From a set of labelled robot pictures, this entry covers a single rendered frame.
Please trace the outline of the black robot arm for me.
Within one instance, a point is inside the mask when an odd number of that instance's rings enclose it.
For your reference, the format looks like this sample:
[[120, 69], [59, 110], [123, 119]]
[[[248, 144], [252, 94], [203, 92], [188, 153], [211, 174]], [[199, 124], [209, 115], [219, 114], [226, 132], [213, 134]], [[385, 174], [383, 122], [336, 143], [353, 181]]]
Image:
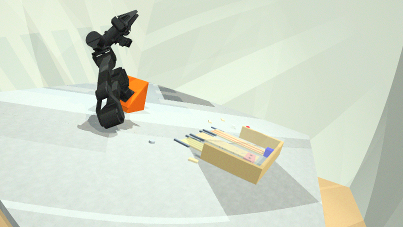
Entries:
[[[114, 38], [115, 45], [130, 47], [132, 40], [122, 36], [120, 33]], [[121, 101], [127, 102], [135, 91], [129, 88], [129, 78], [127, 72], [122, 67], [115, 68], [116, 55], [112, 50], [112, 44], [97, 31], [91, 31], [86, 36], [86, 44], [95, 51], [92, 59], [99, 68], [97, 90], [95, 96], [97, 99], [95, 112], [98, 121], [105, 129], [123, 124], [125, 114]], [[107, 53], [106, 53], [107, 52]], [[99, 56], [98, 56], [99, 55]], [[113, 69], [115, 68], [115, 69]], [[106, 105], [102, 107], [102, 100], [106, 99]]]

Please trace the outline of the small yellow flat block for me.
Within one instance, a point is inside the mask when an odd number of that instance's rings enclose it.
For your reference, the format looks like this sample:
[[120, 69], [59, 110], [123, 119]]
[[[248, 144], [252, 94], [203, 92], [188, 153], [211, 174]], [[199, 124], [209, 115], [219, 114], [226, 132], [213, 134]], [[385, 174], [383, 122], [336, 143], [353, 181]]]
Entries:
[[194, 162], [194, 163], [198, 163], [198, 162], [199, 162], [199, 160], [197, 160], [197, 159], [195, 159], [195, 158], [192, 158], [192, 157], [190, 157], [188, 160], [189, 160], [190, 162]]

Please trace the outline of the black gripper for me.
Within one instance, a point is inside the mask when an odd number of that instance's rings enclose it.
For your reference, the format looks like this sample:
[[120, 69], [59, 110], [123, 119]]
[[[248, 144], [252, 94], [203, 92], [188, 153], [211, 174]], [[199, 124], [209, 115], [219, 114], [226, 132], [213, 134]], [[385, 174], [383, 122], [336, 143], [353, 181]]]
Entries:
[[104, 32], [104, 37], [113, 45], [115, 37], [120, 34], [121, 36], [127, 36], [130, 34], [131, 26], [139, 16], [137, 10], [133, 10], [128, 13], [118, 15], [111, 19], [112, 27]]

